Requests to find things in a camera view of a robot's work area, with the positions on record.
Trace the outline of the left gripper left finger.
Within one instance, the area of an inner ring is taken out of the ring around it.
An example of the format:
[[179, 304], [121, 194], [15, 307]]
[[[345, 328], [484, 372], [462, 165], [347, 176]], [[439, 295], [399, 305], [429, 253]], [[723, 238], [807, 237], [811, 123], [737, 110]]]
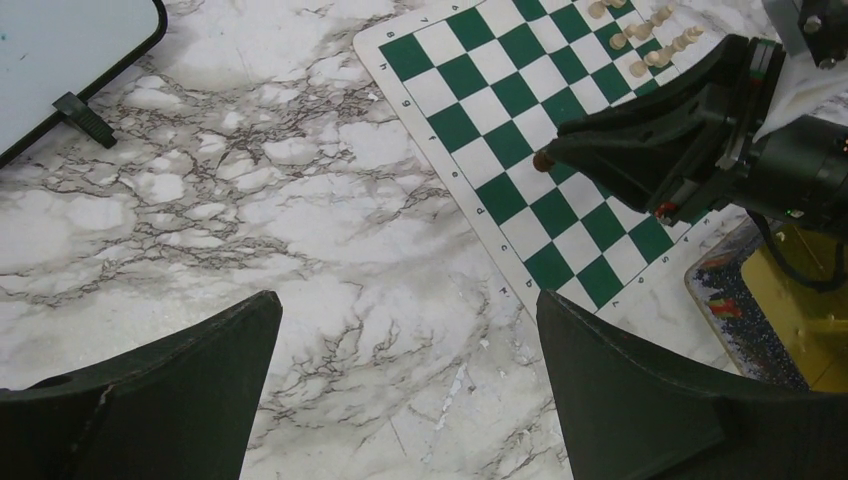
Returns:
[[5, 479], [236, 479], [283, 315], [262, 291], [121, 355], [1, 392]]

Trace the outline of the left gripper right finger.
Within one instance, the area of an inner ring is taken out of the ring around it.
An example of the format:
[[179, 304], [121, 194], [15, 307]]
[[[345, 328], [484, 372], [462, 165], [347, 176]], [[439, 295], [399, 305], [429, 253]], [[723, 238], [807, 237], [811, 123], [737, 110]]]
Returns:
[[843, 479], [847, 398], [734, 375], [553, 291], [536, 302], [577, 479]]

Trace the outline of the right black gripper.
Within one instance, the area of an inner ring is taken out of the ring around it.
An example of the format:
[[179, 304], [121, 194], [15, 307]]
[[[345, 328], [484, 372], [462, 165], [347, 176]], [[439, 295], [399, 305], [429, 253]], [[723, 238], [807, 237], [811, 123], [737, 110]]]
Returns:
[[764, 8], [777, 42], [728, 35], [667, 84], [562, 123], [543, 151], [637, 212], [662, 204], [669, 225], [735, 204], [845, 231], [847, 128], [814, 110], [847, 88], [847, 5]]

